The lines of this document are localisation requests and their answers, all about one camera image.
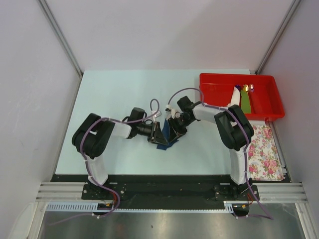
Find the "white table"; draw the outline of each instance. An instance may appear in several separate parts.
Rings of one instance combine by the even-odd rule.
[[[156,98],[163,113],[158,121],[163,126],[169,98],[182,88],[198,87],[202,72],[249,74],[249,70],[207,69],[86,71],[55,173],[86,174],[83,158],[71,138],[89,113],[121,120],[133,107],[139,107],[150,115],[150,100]],[[186,95],[193,102],[199,100],[198,92],[184,91],[173,99],[173,107],[178,108],[177,100]],[[221,175],[231,171],[229,150],[222,143],[217,126],[205,121],[192,123],[188,133],[166,151],[156,149],[145,136],[112,137],[103,158],[109,174]]]

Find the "wall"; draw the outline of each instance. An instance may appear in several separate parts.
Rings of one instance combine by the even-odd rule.
[[[256,70],[292,0],[48,0],[82,70]]]
[[[35,0],[0,2],[0,238],[49,179],[79,78]]]
[[[286,116],[276,128],[294,181],[302,181],[319,222],[319,1],[306,0],[263,74],[276,79]]]

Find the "shiny metal surface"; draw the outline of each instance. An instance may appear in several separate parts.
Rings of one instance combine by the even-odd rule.
[[[76,213],[46,212],[39,239],[304,239],[294,204],[267,204],[275,220],[236,220],[231,214],[114,213],[104,219],[82,216],[55,226],[47,223]],[[261,213],[252,205],[251,214]]]

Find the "red tray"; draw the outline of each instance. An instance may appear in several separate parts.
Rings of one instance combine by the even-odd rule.
[[[249,97],[252,113],[245,114],[246,117],[249,120],[275,121],[285,116],[272,76],[201,73],[199,78],[204,101],[210,105],[226,106],[230,103],[235,85],[254,84],[254,92],[249,93],[254,94]],[[254,104],[258,107],[258,114],[255,112]]]

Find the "floral pattern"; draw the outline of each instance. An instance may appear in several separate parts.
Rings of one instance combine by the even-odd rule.
[[[269,126],[253,125],[254,136],[248,150],[249,172],[253,180],[284,179],[277,148]]]

